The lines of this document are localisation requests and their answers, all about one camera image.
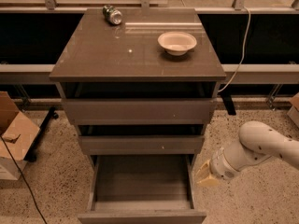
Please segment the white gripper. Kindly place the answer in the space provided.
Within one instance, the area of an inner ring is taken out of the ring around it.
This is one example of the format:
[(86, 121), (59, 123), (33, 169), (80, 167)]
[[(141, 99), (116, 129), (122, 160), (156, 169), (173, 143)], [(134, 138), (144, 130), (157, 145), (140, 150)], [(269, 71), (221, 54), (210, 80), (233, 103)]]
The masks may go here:
[(214, 187), (219, 184), (218, 179), (231, 180), (239, 175), (224, 156), (224, 148), (218, 149), (211, 157), (203, 163), (195, 175), (195, 182), (200, 187)]

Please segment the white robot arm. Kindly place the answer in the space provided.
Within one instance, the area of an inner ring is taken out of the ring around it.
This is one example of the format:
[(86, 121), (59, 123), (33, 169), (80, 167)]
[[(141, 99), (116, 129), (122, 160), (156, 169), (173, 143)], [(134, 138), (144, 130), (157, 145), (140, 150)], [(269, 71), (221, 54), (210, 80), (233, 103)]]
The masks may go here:
[(221, 147), (203, 163), (195, 182), (201, 187), (217, 186), (221, 180), (232, 180), (244, 169), (273, 158), (299, 169), (299, 142), (262, 122), (249, 121), (240, 127), (231, 145)]

